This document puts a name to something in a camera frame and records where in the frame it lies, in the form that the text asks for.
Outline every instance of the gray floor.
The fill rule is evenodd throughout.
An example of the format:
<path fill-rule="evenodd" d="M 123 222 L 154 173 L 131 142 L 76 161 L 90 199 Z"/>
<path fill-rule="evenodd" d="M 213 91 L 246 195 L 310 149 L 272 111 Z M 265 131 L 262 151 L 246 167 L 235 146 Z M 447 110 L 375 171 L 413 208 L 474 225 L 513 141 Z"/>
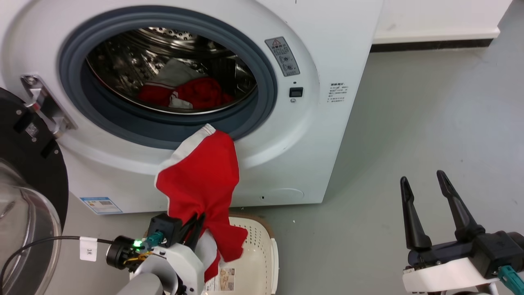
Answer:
<path fill-rule="evenodd" d="M 244 210 L 276 232 L 278 294 L 405 294 L 403 175 L 434 244 L 454 239 L 437 169 L 489 232 L 524 233 L 523 0 L 500 30 L 486 49 L 370 55 L 324 203 Z M 151 215 L 97 217 L 72 199 L 65 233 L 141 236 Z M 126 273 L 105 248 L 79 261 L 77 243 L 63 243 L 47 294 L 114 294 Z"/>

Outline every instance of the white wall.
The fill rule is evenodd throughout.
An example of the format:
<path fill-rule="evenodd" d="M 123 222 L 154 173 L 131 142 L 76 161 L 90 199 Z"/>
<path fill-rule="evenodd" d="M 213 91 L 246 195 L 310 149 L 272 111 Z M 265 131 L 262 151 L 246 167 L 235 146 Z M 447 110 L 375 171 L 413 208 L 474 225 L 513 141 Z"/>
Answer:
<path fill-rule="evenodd" d="M 511 0 L 385 0 L 374 44 L 496 38 Z"/>

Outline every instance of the laundry basket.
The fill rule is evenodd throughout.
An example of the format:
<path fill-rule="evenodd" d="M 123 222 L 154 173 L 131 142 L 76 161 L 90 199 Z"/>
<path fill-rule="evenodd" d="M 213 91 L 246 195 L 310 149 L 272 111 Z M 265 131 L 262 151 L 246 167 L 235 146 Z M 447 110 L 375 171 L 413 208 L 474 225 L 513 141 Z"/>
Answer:
<path fill-rule="evenodd" d="M 247 229 L 242 256 L 219 266 L 204 286 L 207 295 L 271 295 L 277 291 L 278 248 L 271 229 L 255 216 L 231 215 L 231 225 Z"/>

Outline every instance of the wire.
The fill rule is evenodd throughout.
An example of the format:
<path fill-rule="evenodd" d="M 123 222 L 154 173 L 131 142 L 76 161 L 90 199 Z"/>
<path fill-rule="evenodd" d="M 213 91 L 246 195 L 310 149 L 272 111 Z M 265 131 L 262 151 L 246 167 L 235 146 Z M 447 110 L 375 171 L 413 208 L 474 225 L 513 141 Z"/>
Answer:
<path fill-rule="evenodd" d="M 29 243 L 23 247 L 21 247 L 20 249 L 16 250 L 13 254 L 11 254 L 11 256 L 9 256 L 9 258 L 5 261 L 5 264 L 4 266 L 2 267 L 2 272 L 0 272 L 0 295 L 3 295 L 4 292 L 3 292 L 3 285 L 4 285 L 4 276 L 5 276 L 5 272 L 7 271 L 7 267 L 9 266 L 9 264 L 11 263 L 11 261 L 13 259 L 15 259 L 15 257 L 17 257 L 18 255 L 20 255 L 22 252 L 24 252 L 25 250 L 31 248 L 32 246 L 35 246 L 35 245 L 38 245 L 38 244 L 42 244 L 42 243 L 45 243 L 45 242 L 48 242 L 48 241 L 55 241 L 55 240 L 79 240 L 80 239 L 80 236 L 59 236 L 59 237 L 49 237 L 49 238 L 44 238 L 44 239 L 40 239 L 40 240 L 36 240 L 32 243 Z M 104 243 L 104 244 L 110 244 L 110 245 L 122 245 L 121 242 L 118 242 L 118 241 L 111 241 L 111 240 L 104 240 L 104 239 L 96 239 L 97 242 L 99 243 Z"/>
<path fill-rule="evenodd" d="M 130 261 L 136 261 L 136 260 L 140 260 L 140 261 L 144 261 L 146 260 L 146 258 L 149 256 L 149 255 L 152 255 L 153 252 L 152 251 L 149 251 L 149 252 L 145 252 L 143 254 L 140 254 L 138 255 L 138 257 L 134 257 L 134 258 L 129 258 L 127 259 L 126 261 L 124 261 L 123 265 L 126 265 L 126 263 L 130 262 Z"/>

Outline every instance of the front-load washing machine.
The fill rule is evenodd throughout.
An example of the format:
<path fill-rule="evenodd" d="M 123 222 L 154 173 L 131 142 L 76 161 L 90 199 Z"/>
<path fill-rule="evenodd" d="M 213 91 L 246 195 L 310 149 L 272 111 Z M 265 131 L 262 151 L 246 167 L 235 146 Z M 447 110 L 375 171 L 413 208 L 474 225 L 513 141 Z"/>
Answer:
<path fill-rule="evenodd" d="M 232 206 L 320 203 L 381 6 L 6 0 L 0 87 L 59 138 L 69 189 L 96 213 L 165 210 L 158 166 L 206 123 L 235 140 Z"/>

